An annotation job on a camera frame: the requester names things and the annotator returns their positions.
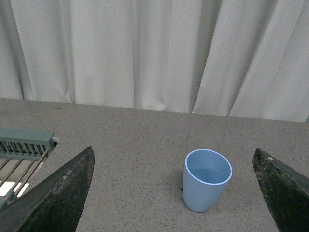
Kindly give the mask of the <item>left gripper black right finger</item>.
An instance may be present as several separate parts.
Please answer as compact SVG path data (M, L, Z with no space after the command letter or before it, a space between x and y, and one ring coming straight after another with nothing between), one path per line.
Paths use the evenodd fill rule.
M309 230L309 179L267 152L256 149L253 169L280 232Z

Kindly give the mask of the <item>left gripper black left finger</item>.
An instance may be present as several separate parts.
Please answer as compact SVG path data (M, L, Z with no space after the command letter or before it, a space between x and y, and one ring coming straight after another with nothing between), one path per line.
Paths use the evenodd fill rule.
M2 232L74 232L95 165L91 147L0 212Z

